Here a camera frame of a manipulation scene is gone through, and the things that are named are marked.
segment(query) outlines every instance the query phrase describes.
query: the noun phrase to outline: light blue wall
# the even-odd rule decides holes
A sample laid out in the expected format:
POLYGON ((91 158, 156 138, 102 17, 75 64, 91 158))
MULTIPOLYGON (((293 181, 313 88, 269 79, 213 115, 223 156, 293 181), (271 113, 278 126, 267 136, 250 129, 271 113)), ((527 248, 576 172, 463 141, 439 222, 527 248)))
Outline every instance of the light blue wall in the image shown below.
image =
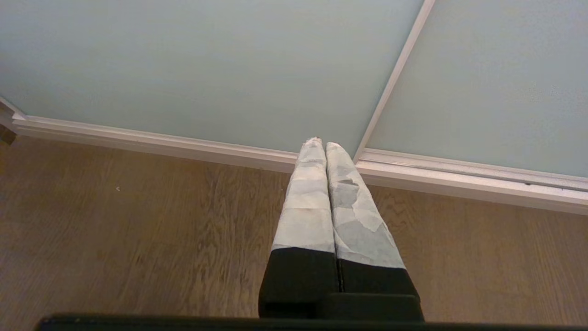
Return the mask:
POLYGON ((421 0, 2 0, 0 95, 29 115, 356 149, 421 0))
POLYGON ((588 2, 437 1, 368 147, 588 177, 588 2))

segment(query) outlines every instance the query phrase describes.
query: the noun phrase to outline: white baseboard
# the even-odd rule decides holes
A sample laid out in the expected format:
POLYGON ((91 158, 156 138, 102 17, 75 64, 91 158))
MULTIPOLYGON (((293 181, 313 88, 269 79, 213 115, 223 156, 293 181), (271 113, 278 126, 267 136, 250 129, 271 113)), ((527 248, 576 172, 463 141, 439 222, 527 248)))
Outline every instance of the white baseboard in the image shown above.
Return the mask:
MULTIPOLYGON (((291 173, 296 153, 15 114, 18 134, 291 173)), ((366 149, 366 183, 588 215, 588 178, 366 149)))
POLYGON ((588 178, 366 149, 366 183, 588 215, 588 178))
POLYGON ((15 117, 19 135, 291 173, 297 153, 50 118, 15 117))

